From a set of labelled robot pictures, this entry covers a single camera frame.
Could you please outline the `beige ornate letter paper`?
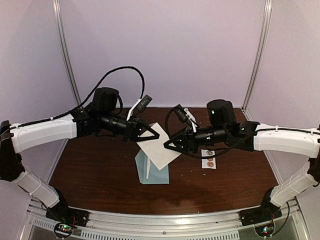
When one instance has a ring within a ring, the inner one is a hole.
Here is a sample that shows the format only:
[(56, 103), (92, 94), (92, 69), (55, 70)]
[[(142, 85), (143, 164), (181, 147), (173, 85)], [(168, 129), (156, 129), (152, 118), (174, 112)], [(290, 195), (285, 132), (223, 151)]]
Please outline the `beige ornate letter paper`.
[(151, 168), (151, 160), (148, 158), (146, 162), (146, 176), (145, 176), (147, 180), (149, 179), (150, 168)]

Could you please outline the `sticker sheet with three seals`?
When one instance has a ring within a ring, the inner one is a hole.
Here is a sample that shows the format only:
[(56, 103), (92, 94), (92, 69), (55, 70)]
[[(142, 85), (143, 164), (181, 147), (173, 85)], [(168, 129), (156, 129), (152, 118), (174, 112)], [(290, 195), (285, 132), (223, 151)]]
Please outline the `sticker sheet with three seals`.
[(201, 168), (202, 169), (216, 169), (216, 158), (214, 157), (215, 151), (202, 149), (201, 150)]

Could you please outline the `light blue envelope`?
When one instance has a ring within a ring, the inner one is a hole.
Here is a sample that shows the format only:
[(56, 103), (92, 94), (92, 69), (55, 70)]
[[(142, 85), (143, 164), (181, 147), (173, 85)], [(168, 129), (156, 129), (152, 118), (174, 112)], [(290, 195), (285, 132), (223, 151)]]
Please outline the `light blue envelope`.
[(146, 179), (147, 155), (140, 150), (135, 156), (139, 182), (143, 185), (168, 185), (170, 183), (169, 166), (159, 170), (151, 161), (149, 178)]

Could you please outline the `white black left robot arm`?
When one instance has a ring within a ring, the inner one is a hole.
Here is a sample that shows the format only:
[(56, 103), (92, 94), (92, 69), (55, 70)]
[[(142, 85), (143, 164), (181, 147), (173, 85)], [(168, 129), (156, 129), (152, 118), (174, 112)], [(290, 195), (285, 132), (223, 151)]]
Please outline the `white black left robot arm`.
[(24, 167), (21, 153), (58, 140), (98, 135), (102, 130), (122, 135), (124, 142), (157, 140), (159, 133), (133, 116), (134, 110), (142, 112), (151, 100), (146, 95), (137, 100), (127, 115), (116, 114), (116, 105), (122, 102), (119, 91), (101, 87), (94, 91), (92, 102), (85, 108), (77, 107), (66, 115), (21, 124), (3, 121), (0, 124), (0, 179), (15, 183), (40, 200), (47, 212), (61, 222), (69, 221), (73, 212), (63, 195)]

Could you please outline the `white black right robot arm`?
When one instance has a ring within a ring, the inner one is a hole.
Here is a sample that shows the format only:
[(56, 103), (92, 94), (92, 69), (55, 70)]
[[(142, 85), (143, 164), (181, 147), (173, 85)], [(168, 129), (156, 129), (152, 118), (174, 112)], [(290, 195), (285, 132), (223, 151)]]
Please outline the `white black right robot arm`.
[(320, 130), (300, 129), (267, 125), (257, 121), (238, 123), (230, 101), (216, 99), (206, 105), (210, 125), (199, 127), (189, 110), (177, 105), (173, 112), (182, 121), (190, 121), (185, 127), (169, 136), (163, 145), (189, 157), (196, 158), (201, 146), (224, 143), (227, 148), (215, 154), (216, 157), (232, 149), (242, 151), (278, 151), (308, 157), (296, 173), (283, 183), (267, 190), (256, 210), (259, 220), (268, 220), (288, 200), (301, 194), (309, 187), (320, 184)]

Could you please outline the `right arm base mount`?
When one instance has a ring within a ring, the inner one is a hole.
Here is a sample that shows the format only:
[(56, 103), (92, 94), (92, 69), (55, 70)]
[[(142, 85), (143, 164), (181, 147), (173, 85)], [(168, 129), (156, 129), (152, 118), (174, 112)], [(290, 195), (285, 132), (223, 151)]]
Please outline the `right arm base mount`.
[(276, 225), (274, 220), (280, 218), (282, 212), (259, 207), (244, 209), (239, 212), (242, 226), (253, 225), (255, 233), (261, 238), (269, 238), (275, 233)]

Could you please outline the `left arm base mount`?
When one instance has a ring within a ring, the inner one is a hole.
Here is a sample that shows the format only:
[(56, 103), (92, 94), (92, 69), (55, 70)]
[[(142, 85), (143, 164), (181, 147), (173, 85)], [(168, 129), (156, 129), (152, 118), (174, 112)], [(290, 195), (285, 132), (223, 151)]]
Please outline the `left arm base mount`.
[(59, 239), (66, 239), (74, 234), (78, 227), (87, 226), (89, 212), (70, 207), (59, 210), (48, 208), (45, 217), (56, 221), (53, 227), (55, 236)]

